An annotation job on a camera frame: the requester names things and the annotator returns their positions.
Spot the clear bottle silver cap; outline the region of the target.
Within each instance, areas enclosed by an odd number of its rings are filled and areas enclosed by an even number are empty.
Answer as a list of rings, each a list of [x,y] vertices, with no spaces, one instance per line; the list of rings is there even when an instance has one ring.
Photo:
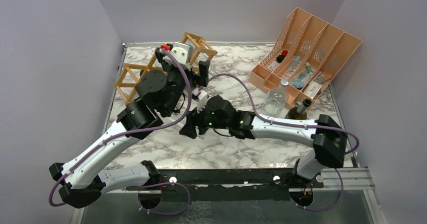
[[[282,79],[277,87],[268,91],[263,104],[263,112],[267,116],[280,116],[289,98],[288,86],[288,80]]]

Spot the green wine bottle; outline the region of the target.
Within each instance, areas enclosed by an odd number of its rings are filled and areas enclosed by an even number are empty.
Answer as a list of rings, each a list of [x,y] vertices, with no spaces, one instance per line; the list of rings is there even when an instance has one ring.
[[[306,120],[308,108],[312,105],[312,100],[304,99],[298,106],[292,107],[286,114],[286,119]]]

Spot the clear square glass bottle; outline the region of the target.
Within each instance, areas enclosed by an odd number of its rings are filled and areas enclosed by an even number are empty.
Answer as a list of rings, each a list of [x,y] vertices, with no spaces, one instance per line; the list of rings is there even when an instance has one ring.
[[[197,127],[197,137],[200,139],[205,139],[206,134],[212,127],[210,126],[198,126]]]

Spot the clear tall glass bottle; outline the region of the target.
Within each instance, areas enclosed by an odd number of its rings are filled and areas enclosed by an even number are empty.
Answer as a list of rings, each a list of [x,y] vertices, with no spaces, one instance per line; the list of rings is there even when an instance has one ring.
[[[193,47],[190,65],[192,66],[192,71],[195,73],[199,73],[200,71],[200,61],[211,61],[218,53],[203,38],[196,40],[192,36],[188,36],[186,39],[183,40],[183,43]]]

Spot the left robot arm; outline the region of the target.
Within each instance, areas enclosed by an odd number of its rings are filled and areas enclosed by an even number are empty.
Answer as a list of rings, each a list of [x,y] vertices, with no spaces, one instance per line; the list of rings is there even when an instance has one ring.
[[[117,156],[152,132],[172,127],[191,111],[192,92],[207,86],[210,60],[200,61],[193,70],[189,50],[177,46],[170,50],[157,48],[155,57],[161,69],[142,73],[134,88],[137,98],[120,112],[111,126],[85,151],[67,163],[54,163],[49,172],[55,181],[48,197],[49,205],[56,207],[53,196],[58,192],[60,206],[86,207],[111,190],[127,186],[156,187],[159,173],[152,162],[108,171]],[[163,119],[173,115],[181,96],[186,95],[186,107],[174,121]]]

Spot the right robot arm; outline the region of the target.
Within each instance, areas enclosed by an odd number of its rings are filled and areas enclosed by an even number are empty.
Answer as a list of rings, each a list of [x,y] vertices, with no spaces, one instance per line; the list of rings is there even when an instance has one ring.
[[[214,96],[186,115],[179,133],[195,139],[213,128],[225,129],[238,139],[271,138],[310,147],[290,175],[297,187],[305,186],[324,168],[339,169],[344,164],[347,134],[328,115],[321,114],[314,120],[274,118],[236,110],[228,100]]]

